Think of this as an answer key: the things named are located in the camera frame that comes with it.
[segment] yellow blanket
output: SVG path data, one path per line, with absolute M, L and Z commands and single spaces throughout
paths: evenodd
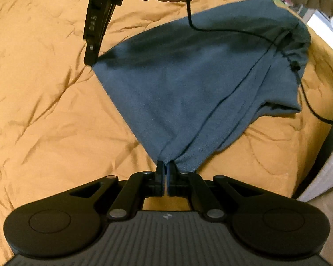
M 239 0 L 194 0 L 194 12 Z M 127 179 L 154 170 L 130 129 L 84 65 L 88 0 L 0 0 L 0 265 L 12 252 L 6 216 L 104 175 Z M 183 3 L 124 0 L 101 52 L 142 31 L 186 16 Z M 314 109 L 333 118 L 333 51 L 311 31 L 303 82 Z M 228 149 L 204 163 L 206 179 L 225 174 L 291 196 L 330 127 L 309 112 L 262 117 Z M 173 201 L 174 209 L 184 207 Z M 148 201 L 145 207 L 162 207 Z

